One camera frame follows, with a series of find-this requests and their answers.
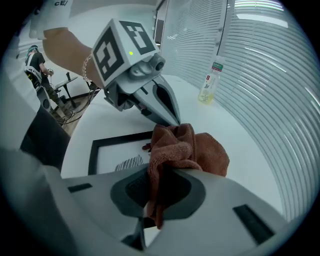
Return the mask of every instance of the plastic bottle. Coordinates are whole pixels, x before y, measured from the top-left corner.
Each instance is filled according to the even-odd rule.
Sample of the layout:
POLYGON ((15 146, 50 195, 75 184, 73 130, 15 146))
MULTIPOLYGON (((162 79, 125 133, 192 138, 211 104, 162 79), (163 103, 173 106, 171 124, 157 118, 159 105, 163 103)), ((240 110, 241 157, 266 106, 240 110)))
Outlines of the plastic bottle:
POLYGON ((206 105, 210 105, 214 99, 215 91, 220 82, 220 75, 224 67, 225 58, 216 56, 211 67, 211 72, 206 75, 203 86, 199 92, 198 100, 206 105))

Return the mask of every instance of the window blinds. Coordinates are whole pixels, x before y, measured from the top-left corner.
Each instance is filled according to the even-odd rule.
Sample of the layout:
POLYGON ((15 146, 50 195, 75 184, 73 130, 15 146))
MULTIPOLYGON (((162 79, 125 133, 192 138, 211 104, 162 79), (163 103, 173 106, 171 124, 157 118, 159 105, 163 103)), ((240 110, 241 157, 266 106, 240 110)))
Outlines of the window blinds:
POLYGON ((162 73, 200 88, 217 54, 227 0, 169 0, 161 43, 162 73))
MULTIPOLYGON (((215 99, 256 141, 292 220, 319 190, 319 60, 298 23, 274 0, 229 0, 218 55, 225 65, 215 99)), ((199 74, 195 79, 203 78, 199 74)))

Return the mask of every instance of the brown towel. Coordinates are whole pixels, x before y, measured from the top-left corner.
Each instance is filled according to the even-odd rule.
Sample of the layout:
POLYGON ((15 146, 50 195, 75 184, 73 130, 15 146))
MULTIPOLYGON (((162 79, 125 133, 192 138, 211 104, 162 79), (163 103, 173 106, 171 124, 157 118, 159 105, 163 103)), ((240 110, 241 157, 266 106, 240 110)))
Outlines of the brown towel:
POLYGON ((164 165, 197 169, 224 177, 227 175, 229 157, 225 149, 210 134, 195 134, 189 123, 168 127, 157 124, 151 143, 143 149, 152 149, 148 166, 150 200, 147 215, 155 221, 158 229, 162 226, 166 208, 160 193, 165 188, 159 187, 164 165))

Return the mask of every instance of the white shirt sleeve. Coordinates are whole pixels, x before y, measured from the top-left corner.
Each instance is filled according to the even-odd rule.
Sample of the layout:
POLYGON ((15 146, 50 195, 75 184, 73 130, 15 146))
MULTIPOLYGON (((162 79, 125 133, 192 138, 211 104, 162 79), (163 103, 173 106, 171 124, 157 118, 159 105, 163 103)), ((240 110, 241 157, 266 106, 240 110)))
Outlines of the white shirt sleeve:
POLYGON ((44 31, 67 28, 73 0, 47 0, 31 16, 30 38, 46 39, 44 31))

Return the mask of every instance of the robotic arm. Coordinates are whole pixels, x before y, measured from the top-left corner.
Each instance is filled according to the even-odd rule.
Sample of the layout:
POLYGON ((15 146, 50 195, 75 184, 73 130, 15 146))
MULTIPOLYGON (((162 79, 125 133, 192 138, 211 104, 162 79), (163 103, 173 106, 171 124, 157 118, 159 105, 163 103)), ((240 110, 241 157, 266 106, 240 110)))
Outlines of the robotic arm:
POLYGON ((136 106, 157 124, 177 126, 178 103, 161 76, 166 60, 158 52, 142 24, 112 19, 92 48, 92 58, 107 102, 119 111, 136 106))

